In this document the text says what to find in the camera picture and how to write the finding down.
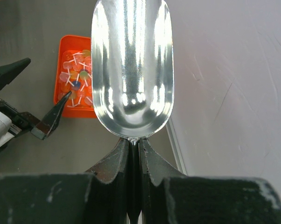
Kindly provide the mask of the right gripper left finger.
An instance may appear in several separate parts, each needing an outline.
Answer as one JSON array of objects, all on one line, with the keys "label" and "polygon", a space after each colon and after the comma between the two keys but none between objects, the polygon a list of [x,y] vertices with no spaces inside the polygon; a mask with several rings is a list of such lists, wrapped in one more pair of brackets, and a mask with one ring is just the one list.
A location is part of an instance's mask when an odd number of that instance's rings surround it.
[{"label": "right gripper left finger", "polygon": [[124,224],[128,142],[83,173],[0,174],[0,224]]}]

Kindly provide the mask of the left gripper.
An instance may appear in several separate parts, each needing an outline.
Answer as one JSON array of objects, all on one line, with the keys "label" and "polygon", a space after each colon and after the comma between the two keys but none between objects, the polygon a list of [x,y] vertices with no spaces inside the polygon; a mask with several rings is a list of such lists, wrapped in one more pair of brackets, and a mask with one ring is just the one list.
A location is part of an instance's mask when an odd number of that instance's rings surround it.
[{"label": "left gripper", "polygon": [[[30,63],[30,58],[24,58],[0,66],[0,90],[10,84]],[[0,153],[6,149],[12,139],[28,132],[40,140],[49,137],[58,127],[64,106],[70,96],[71,91],[67,92],[41,121],[29,112],[17,111],[0,99]]]}]

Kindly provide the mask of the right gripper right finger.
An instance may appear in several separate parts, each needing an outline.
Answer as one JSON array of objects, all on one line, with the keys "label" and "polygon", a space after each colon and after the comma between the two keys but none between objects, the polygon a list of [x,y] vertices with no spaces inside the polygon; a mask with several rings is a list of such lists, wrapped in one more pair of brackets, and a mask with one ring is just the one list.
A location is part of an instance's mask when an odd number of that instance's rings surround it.
[{"label": "right gripper right finger", "polygon": [[140,141],[145,224],[281,224],[281,200],[264,179],[186,176]]}]

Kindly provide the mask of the orange candy tray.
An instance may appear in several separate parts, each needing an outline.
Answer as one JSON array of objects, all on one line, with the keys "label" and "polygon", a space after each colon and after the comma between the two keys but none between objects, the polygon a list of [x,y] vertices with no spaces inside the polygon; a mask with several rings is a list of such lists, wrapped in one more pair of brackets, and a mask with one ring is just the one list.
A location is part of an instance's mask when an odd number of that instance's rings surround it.
[{"label": "orange candy tray", "polygon": [[64,117],[96,118],[92,101],[90,47],[89,37],[66,35],[60,40],[54,103],[71,92],[62,112]]}]

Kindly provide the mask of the silver metal scoop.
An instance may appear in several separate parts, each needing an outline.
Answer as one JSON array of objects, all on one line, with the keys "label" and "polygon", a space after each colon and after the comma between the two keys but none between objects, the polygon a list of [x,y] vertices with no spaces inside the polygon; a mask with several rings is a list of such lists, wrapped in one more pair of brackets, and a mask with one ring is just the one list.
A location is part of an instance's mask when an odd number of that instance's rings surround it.
[{"label": "silver metal scoop", "polygon": [[91,27],[93,107],[128,140],[167,123],[174,104],[171,15],[163,0],[99,0]]}]

